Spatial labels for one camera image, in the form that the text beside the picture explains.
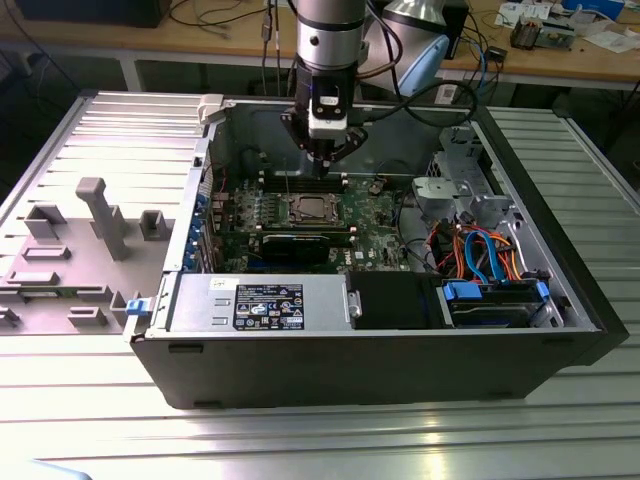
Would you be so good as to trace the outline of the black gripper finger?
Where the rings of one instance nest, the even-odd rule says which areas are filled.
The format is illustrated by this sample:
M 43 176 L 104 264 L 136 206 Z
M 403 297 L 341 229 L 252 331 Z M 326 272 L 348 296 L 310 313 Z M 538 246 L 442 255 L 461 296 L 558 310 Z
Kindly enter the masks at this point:
M 306 117 L 300 115 L 295 107 L 290 107 L 280 114 L 280 121 L 296 147 L 305 153 L 305 158 L 310 164 L 307 168 L 310 174 L 321 175 L 321 142 L 311 137 Z
M 361 127 L 353 127 L 347 130 L 344 142 L 336 145 L 330 142 L 330 148 L 323 159 L 323 175 L 326 176 L 333 164 L 343 160 L 362 147 L 368 140 L 368 133 Z

